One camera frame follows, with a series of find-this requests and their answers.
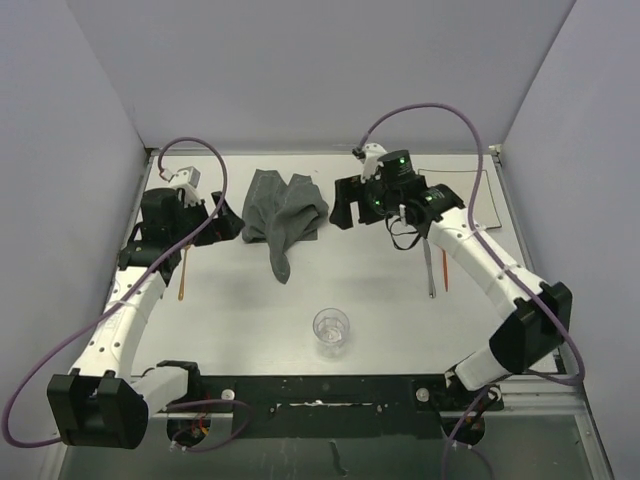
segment clear glass cup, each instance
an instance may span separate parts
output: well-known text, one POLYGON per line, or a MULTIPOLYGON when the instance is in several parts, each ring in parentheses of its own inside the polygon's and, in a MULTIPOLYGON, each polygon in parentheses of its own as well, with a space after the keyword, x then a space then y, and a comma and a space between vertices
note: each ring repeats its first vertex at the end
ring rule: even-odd
POLYGON ((337 308, 325 308, 313 319, 313 333, 318 338, 320 353, 335 357, 349 338, 349 319, 337 308))

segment crumpled towel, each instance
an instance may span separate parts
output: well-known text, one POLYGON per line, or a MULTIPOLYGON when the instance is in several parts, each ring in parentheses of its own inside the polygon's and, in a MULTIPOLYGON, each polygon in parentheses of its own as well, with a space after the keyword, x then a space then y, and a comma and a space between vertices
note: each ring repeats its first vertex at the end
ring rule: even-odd
POLYGON ((285 252, 298 240, 317 240, 328 213, 311 177, 294 174, 287 185, 276 170, 256 170, 242 208, 242 239, 267 242, 273 274, 287 283, 291 267, 285 252))

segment gray floor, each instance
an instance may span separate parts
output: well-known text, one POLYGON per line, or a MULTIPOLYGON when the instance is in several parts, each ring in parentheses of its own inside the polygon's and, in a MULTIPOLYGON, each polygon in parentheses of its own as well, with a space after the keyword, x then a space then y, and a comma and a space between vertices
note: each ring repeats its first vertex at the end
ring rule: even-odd
MULTIPOLYGON (((592 479, 573 417, 491 417, 479 445, 496 480, 592 479)), ((223 435, 226 425, 214 424, 223 435)), ((170 453, 164 422, 154 420, 134 451, 70 448, 61 479, 421 479, 437 480, 442 441, 411 437, 338 440, 238 440, 207 454, 170 453)), ((449 480, 489 479, 468 451, 453 452, 449 480)))

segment gray wall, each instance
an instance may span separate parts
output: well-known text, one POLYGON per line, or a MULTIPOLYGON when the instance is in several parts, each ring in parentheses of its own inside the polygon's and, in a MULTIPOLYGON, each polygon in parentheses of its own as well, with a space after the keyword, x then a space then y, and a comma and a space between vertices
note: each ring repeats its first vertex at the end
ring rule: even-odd
POLYGON ((505 145, 534 260, 575 294, 572 335, 616 478, 638 478, 640 3, 579 0, 505 145))
MULTIPOLYGON (((96 318, 144 152, 63 0, 0 2, 0 402, 52 346, 96 318)), ((22 440, 50 436, 45 388, 18 400, 22 440)), ((0 477, 32 479, 44 451, 0 440, 0 477)))
MULTIPOLYGON (((147 146, 344 151, 386 111, 449 102, 504 140, 573 0, 68 0, 147 146)), ((378 141, 466 151, 446 113, 378 141)))

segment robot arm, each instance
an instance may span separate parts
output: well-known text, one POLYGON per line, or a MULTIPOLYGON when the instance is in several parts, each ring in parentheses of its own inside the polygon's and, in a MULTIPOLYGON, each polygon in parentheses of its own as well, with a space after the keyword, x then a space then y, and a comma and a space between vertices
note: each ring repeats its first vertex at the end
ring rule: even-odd
MULTIPOLYGON (((207 219, 204 200, 196 190, 199 176, 192 167, 179 170, 168 188, 144 193, 142 222, 134 227, 118 256, 118 271, 105 311, 115 303, 121 307, 97 326, 69 374, 54 375, 49 382, 47 397, 67 445, 135 448, 153 414, 178 399, 202 398, 195 363, 162 362, 129 384, 142 333, 180 263, 180 252, 167 257, 128 300, 122 300, 149 266, 207 219)), ((216 192, 212 196, 218 204, 220 195, 216 192)), ((193 245, 231 240, 243 227, 242 219, 223 204, 193 245)))
POLYGON ((486 345, 447 372, 449 383, 461 384, 467 392, 478 390, 505 375, 524 372, 562 344, 552 322, 504 270, 517 274, 565 328, 569 327, 572 301, 567 287, 562 283, 547 285, 480 231, 505 264, 501 269, 478 241, 468 225, 463 201, 449 187, 428 187, 425 178, 414 172, 406 150, 386 153, 379 145, 368 147, 363 152, 363 175, 336 181, 331 223, 342 229, 353 227, 351 202, 358 203, 359 223, 369 225, 399 216, 453 257, 486 293, 503 320, 486 345))

